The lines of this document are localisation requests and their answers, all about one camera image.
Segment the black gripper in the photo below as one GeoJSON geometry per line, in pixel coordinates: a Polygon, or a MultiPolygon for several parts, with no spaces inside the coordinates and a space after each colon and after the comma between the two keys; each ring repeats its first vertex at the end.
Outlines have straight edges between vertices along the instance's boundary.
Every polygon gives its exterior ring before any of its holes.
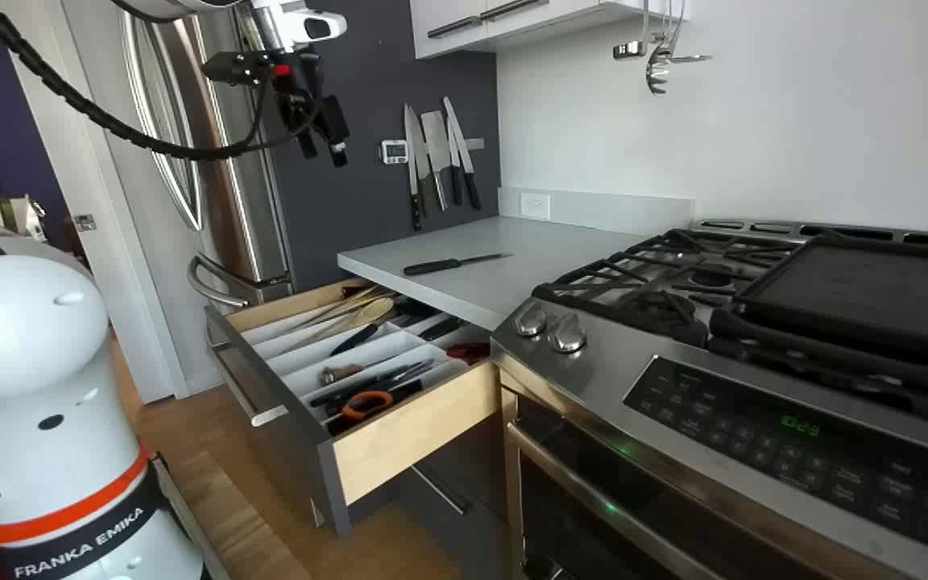
{"type": "Polygon", "coordinates": [[[334,94],[321,86],[321,59],[307,48],[283,55],[272,70],[279,122],[295,134],[298,150],[327,150],[334,167],[347,165],[347,122],[334,94]]]}

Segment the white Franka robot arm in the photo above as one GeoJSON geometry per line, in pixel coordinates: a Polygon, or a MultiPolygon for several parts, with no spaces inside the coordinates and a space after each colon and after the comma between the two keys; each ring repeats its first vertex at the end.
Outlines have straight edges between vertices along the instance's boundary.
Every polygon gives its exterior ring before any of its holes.
{"type": "Polygon", "coordinates": [[[0,580],[216,580],[117,392],[90,270],[0,226],[0,580]]]}

